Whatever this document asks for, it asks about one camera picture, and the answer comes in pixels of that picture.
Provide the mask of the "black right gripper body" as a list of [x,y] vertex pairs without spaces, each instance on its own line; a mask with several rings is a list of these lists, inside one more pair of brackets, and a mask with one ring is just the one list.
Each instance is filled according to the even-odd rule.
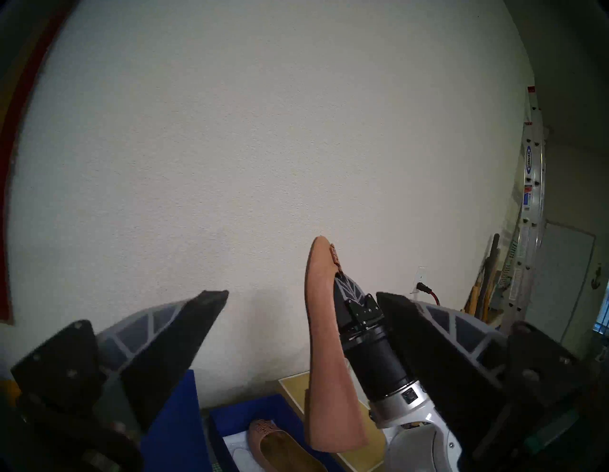
[[342,295],[339,339],[364,394],[379,402],[415,382],[410,368],[393,349],[390,327],[372,295]]

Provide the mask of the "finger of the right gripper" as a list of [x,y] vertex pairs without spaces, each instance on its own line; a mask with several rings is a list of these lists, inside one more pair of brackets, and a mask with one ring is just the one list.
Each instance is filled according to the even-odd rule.
[[335,303],[352,300],[359,305],[364,305],[366,296],[367,294],[349,276],[344,273],[336,273],[334,278]]

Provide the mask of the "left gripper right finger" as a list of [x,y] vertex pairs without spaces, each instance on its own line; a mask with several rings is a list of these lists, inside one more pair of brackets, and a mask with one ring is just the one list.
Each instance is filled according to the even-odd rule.
[[543,427],[572,409],[586,368],[536,326],[507,335],[460,311],[377,292],[400,360],[431,397],[465,454],[529,449]]

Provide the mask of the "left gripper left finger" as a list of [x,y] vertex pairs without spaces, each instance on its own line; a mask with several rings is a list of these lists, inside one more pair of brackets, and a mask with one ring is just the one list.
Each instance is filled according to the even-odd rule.
[[124,418],[149,429],[190,369],[224,309],[228,290],[135,312],[95,333],[76,320],[10,369],[24,394],[71,415]]

